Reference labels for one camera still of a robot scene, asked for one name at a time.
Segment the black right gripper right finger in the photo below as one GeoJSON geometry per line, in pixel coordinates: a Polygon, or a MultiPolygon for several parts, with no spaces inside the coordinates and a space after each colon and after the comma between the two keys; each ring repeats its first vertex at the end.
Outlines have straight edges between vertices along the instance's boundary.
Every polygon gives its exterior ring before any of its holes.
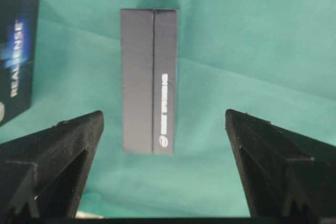
{"type": "Polygon", "coordinates": [[[225,130],[249,213],[335,223],[335,146],[228,109],[225,130]]]}

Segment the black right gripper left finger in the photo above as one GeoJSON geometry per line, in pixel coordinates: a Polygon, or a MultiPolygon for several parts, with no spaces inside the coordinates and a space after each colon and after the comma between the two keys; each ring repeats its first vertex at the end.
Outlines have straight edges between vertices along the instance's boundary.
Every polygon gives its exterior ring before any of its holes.
{"type": "Polygon", "coordinates": [[[102,111],[1,144],[1,223],[74,218],[104,129],[102,111]]]}

